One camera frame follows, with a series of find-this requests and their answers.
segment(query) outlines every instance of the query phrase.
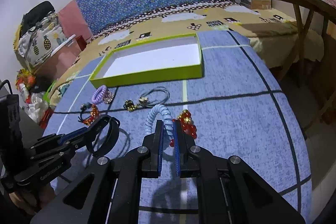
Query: metal screw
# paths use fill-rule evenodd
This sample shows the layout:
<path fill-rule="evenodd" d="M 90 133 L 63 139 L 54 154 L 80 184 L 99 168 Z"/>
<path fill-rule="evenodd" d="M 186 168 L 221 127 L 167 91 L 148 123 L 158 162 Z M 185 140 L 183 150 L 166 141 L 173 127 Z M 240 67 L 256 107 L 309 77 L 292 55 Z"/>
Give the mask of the metal screw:
<path fill-rule="evenodd" d="M 240 162 L 240 157 L 237 157 L 237 156 L 232 156 L 230 158 L 230 161 L 234 164 L 238 164 Z"/>
<path fill-rule="evenodd" d="M 138 152 L 139 152 L 140 154 L 142 154 L 142 153 L 146 153 L 147 151 L 148 151 L 148 148 L 145 147 L 145 146 L 140 146 L 140 147 L 138 148 Z"/>
<path fill-rule="evenodd" d="M 100 165 L 104 165 L 105 163 L 107 163 L 107 158 L 106 157 L 101 157 L 97 160 L 97 162 Z"/>
<path fill-rule="evenodd" d="M 190 151 L 192 151 L 193 153 L 198 153 L 201 150 L 201 148 L 197 145 L 191 146 L 190 147 Z"/>

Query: plastic bag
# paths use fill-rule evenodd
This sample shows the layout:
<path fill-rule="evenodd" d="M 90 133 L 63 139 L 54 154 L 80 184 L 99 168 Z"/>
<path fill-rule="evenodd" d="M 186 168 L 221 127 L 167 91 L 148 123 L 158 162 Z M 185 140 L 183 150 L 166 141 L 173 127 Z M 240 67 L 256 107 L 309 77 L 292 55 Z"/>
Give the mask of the plastic bag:
<path fill-rule="evenodd" d="M 28 116 L 36 123 L 39 123 L 42 120 L 44 113 L 49 108 L 48 103 L 42 99 L 43 95 L 44 92 L 38 94 L 32 93 L 31 103 L 28 104 L 28 108 L 26 109 Z"/>

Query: yellow bedsheet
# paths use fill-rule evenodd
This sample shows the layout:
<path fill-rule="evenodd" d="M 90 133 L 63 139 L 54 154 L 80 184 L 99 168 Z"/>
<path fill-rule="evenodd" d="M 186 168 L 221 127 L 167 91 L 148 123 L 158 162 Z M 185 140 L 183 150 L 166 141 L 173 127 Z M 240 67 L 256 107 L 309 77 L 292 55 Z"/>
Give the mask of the yellow bedsheet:
<path fill-rule="evenodd" d="M 92 42 L 80 53 L 75 64 L 58 79 L 50 92 L 50 104 L 55 106 L 59 101 L 59 92 L 54 93 L 56 88 L 72 79 L 91 60 L 114 48 L 149 39 L 230 29 L 250 38 L 250 45 L 268 68 L 281 66 L 297 39 L 295 19 L 276 9 L 252 11 L 229 1 L 221 3 L 224 4 L 213 7 L 187 6 L 189 7 L 187 10 L 172 7 L 164 13 L 156 10 L 159 16 L 152 11 L 150 17 L 147 14 L 137 16 L 94 36 Z M 322 38 L 310 30 L 305 40 L 305 58 L 320 61 L 323 54 Z"/>

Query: wooden table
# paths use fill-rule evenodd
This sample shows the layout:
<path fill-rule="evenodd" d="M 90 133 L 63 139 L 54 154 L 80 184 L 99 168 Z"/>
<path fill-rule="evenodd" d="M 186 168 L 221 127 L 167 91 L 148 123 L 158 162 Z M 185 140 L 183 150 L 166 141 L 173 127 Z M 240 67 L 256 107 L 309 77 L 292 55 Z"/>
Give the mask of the wooden table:
<path fill-rule="evenodd" d="M 293 61 L 295 60 L 297 55 L 299 55 L 299 81 L 302 83 L 303 71 L 304 71 L 304 57 L 305 57 L 304 40 L 305 37 L 307 36 L 314 12 L 317 12 L 323 15 L 324 17 L 323 29 L 322 29 L 322 38 L 323 38 L 327 32 L 329 21 L 336 24 L 336 8 L 322 0 L 281 0 L 281 1 L 293 4 L 298 29 L 298 39 L 296 40 L 293 49 L 285 59 L 283 63 L 283 68 L 280 71 L 279 75 L 277 76 L 277 80 L 281 81 L 283 79 L 283 77 L 288 72 L 290 66 L 292 65 Z M 300 6 L 309 9 L 308 17 L 304 25 L 302 23 Z M 336 98 L 336 90 L 325 102 L 325 105 L 316 114 L 315 118 L 306 127 L 303 128 L 304 132 L 306 132 L 316 121 L 320 119 L 320 117 L 332 105 L 332 102 L 335 98 Z"/>

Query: purple coiled hair tie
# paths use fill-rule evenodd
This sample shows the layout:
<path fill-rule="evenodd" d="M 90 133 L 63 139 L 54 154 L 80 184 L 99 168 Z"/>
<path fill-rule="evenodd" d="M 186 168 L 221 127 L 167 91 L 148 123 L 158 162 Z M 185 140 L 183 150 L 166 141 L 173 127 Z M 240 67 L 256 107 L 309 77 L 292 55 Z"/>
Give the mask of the purple coiled hair tie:
<path fill-rule="evenodd" d="M 102 85 L 99 88 L 97 88 L 97 90 L 94 92 L 92 96 L 91 99 L 92 103 L 95 105 L 100 104 L 103 101 L 106 91 L 107 91 L 106 85 Z"/>

